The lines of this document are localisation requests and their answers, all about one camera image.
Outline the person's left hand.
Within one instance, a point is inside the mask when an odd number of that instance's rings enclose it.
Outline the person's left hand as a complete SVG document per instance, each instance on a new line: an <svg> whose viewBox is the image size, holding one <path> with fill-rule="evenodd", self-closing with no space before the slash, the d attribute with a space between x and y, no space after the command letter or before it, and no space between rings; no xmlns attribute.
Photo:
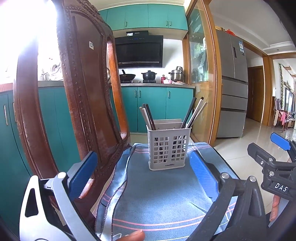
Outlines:
<svg viewBox="0 0 296 241"><path fill-rule="evenodd" d="M143 230L137 230L124 237L117 239L117 241L144 241L145 233Z"/></svg>

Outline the person's right hand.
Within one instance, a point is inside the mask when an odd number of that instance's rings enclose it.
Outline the person's right hand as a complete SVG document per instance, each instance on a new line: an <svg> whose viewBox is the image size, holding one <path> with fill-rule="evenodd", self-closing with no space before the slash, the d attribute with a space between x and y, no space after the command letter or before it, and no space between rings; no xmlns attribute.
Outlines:
<svg viewBox="0 0 296 241"><path fill-rule="evenodd" d="M269 214L269 221L274 221L278 216L278 210L279 210L279 204L280 204L280 197L275 195L273 197L271 212Z"/></svg>

